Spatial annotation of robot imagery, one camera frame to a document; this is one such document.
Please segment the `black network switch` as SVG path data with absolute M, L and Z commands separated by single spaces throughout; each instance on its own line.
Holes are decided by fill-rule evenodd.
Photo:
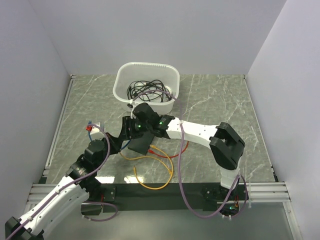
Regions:
M 131 151 L 139 153 L 141 155 L 146 155 L 152 144 L 155 135 L 150 132 L 145 132 L 142 137 L 137 139 L 132 139 L 128 144 L 127 148 Z

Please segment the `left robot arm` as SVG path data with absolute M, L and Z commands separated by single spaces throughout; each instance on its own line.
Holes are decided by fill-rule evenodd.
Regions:
M 104 205 L 103 197 L 107 193 L 96 178 L 97 172 L 109 156 L 120 152 L 122 144 L 121 139 L 109 133 L 92 140 L 51 192 L 27 213 L 19 218 L 11 217 L 5 223 L 5 238 L 42 240 L 83 202 Z

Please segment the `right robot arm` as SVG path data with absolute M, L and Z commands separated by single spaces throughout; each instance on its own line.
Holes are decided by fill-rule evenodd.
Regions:
M 237 195 L 234 180 L 240 173 L 239 161 L 246 144 L 230 124 L 203 125 L 176 116 L 159 115 L 147 103 L 137 105 L 132 113 L 134 117 L 122 118 L 121 139 L 138 139 L 150 132 L 157 138 L 189 141 L 207 147 L 221 170 L 220 195 L 226 200 Z

